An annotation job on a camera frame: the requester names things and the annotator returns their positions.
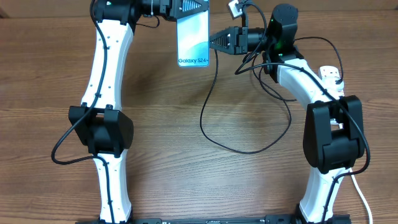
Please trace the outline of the Galaxy smartphone blue screen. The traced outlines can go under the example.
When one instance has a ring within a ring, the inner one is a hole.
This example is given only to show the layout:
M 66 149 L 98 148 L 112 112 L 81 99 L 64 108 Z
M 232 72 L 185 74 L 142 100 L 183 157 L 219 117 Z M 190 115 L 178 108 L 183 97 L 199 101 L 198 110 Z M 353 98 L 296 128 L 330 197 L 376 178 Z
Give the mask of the Galaxy smartphone blue screen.
M 177 63 L 180 67 L 210 64 L 209 10 L 177 21 Z

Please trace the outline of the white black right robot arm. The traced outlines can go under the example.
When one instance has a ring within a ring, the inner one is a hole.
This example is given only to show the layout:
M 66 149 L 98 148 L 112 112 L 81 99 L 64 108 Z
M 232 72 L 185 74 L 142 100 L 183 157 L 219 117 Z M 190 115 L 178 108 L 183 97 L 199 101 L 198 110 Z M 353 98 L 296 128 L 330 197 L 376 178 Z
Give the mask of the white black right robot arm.
M 291 4 L 277 5 L 263 28 L 251 29 L 248 20 L 210 37 L 210 47 L 243 55 L 237 73 L 256 68 L 261 54 L 263 72 L 293 94 L 306 111 L 303 151 L 311 170 L 303 199 L 293 215 L 268 215 L 274 223 L 349 223 L 349 215 L 335 215 L 333 204 L 341 181 L 355 176 L 357 159 L 369 159 L 363 111 L 357 96 L 345 96 L 343 73 L 315 73 L 295 46 L 299 12 Z

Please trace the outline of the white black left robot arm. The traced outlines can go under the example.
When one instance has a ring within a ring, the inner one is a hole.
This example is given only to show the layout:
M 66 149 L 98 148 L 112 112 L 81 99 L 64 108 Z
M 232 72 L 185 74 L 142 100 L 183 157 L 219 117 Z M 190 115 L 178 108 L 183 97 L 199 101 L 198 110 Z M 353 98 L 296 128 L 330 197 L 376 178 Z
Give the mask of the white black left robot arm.
M 96 48 L 89 84 L 68 118 L 82 145 L 94 161 L 101 194 L 97 223 L 132 223 L 132 204 L 127 192 L 126 159 L 134 125 L 122 112 L 121 87 L 130 44 L 139 18 L 163 17 L 183 23 L 194 19 L 199 56 L 208 53 L 208 1 L 93 1 L 90 15 L 96 27 Z

